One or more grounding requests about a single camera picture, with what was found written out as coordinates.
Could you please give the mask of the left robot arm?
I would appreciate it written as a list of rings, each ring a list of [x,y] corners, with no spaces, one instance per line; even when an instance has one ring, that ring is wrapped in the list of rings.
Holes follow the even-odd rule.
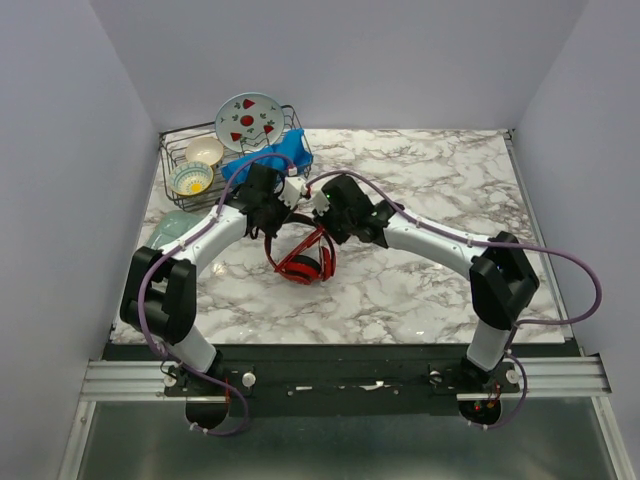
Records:
[[[294,168],[282,172],[247,161],[196,226],[159,249],[134,253],[119,317],[143,334],[154,353],[185,365],[197,393],[214,393],[222,380],[219,352],[195,325],[199,275],[242,238],[276,234],[306,193],[306,180]]]

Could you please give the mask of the red black headphones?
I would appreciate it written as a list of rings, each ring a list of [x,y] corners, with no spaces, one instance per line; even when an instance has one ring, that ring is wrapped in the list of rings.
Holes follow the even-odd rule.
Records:
[[[329,280],[337,267],[336,250],[330,236],[311,218],[299,213],[292,213],[285,220],[285,224],[290,223],[312,227],[313,232],[278,263],[271,255],[273,238],[265,237],[264,251],[274,272],[302,285]]]

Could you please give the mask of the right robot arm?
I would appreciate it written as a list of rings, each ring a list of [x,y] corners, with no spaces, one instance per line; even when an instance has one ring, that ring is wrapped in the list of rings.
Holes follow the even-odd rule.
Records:
[[[514,324],[540,285],[517,237],[502,231],[476,239],[423,222],[386,197],[374,204],[348,173],[313,187],[311,200],[314,219],[336,243],[355,237],[362,243],[409,252],[469,281],[479,322],[460,367],[460,379],[474,392],[493,384]]]

